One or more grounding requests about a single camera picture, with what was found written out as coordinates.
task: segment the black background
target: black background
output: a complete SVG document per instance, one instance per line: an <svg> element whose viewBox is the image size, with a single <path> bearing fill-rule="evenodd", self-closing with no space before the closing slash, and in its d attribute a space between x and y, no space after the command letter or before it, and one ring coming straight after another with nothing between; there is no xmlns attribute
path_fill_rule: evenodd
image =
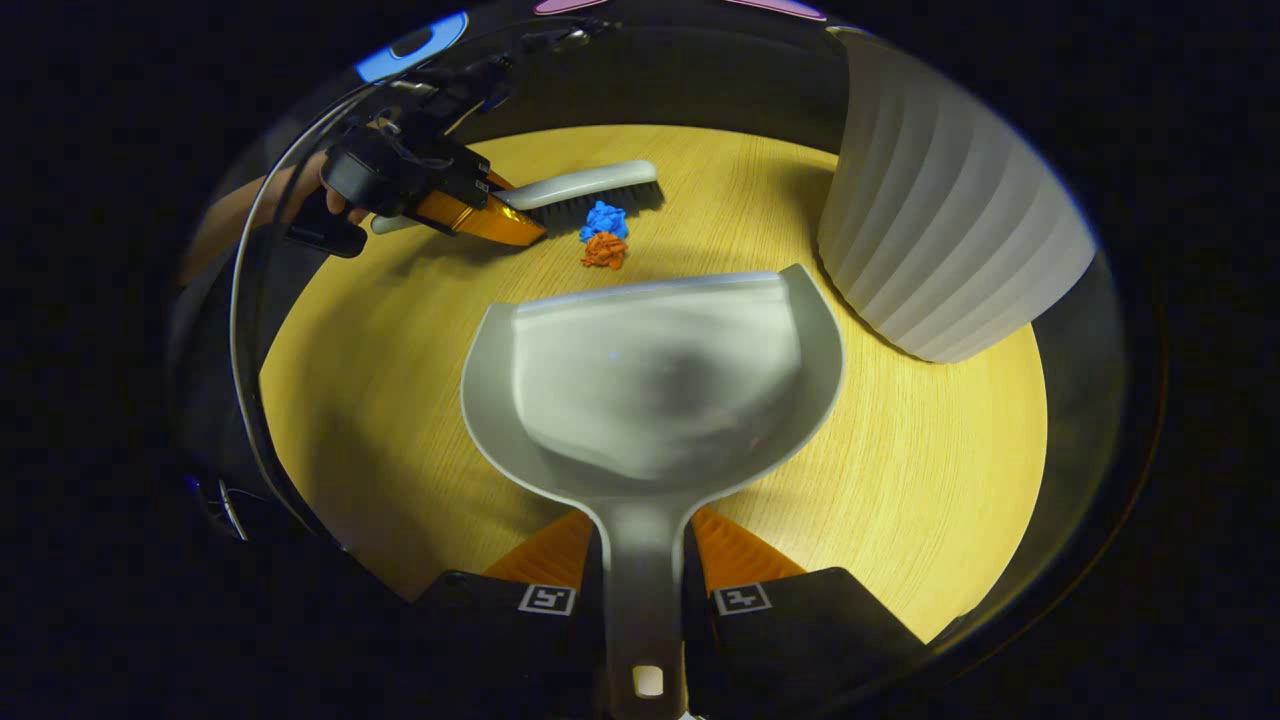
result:
<svg viewBox="0 0 1280 720"><path fill-rule="evenodd" d="M291 584L271 557L227 564L192 523L160 352L180 238L219 174L303 90L448 5L3 10L6 138L19 149L5 233L18 310L5 529L18 671L3 701L14 716L99 715L108 701L140 715L210 711L229 697L264 712L314 702L380 714L358 683L333 702L255 683L276 664L312 679L351 669L307 659L312 641L273 615L273 598L320 602L320 591ZM1280 126L1263 10L891 5L841 14L978 91L1094 217L1149 247L1172 356L1151 482L1114 547L1043 621L902 712L1275 715L1267 451L1280 438L1266 310L1280 251L1263 208ZM248 633L232 616L260 623ZM303 657L273 661L279 647Z"/></svg>

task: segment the white planter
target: white planter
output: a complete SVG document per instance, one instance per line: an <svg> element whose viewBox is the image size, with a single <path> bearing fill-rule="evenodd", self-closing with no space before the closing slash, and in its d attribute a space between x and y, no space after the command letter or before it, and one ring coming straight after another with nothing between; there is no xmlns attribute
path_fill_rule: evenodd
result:
<svg viewBox="0 0 1280 720"><path fill-rule="evenodd" d="M965 360L1062 297L1093 237L1048 165L980 101L873 36L833 35L849 55L849 114L822 261L886 340Z"/></svg>

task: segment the robotic arm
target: robotic arm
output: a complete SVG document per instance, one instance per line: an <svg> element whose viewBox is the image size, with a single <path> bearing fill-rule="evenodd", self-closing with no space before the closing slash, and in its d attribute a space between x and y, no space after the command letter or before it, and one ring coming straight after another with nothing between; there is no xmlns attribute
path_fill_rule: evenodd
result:
<svg viewBox="0 0 1280 720"><path fill-rule="evenodd" d="M511 183L449 135L511 95L512 70L526 56L563 53L614 27L580 18L570 28L525 35L515 49L462 68L417 68L390 81L370 99L372 106L384 101L378 110L346 119L320 170L325 184L381 217L403 215L448 234L532 243L545 228L494 197ZM362 228L328 211L323 188L307 197L285 237L340 258L355 258L367 240Z"/></svg>

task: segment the dustpan handle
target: dustpan handle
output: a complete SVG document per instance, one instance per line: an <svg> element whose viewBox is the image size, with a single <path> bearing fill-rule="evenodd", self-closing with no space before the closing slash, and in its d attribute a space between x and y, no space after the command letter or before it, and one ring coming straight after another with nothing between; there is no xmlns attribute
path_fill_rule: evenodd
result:
<svg viewBox="0 0 1280 720"><path fill-rule="evenodd" d="M616 505L600 512L609 541L604 637L609 711L616 720L676 720L685 712L680 625L685 510Z"/></svg>

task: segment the dustpan hole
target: dustpan hole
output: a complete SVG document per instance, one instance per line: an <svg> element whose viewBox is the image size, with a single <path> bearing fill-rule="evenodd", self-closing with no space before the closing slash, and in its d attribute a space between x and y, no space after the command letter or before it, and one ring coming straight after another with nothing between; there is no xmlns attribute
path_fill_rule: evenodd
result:
<svg viewBox="0 0 1280 720"><path fill-rule="evenodd" d="M636 665L631 669L635 680L636 697L662 697L662 667L655 665Z"/></svg>

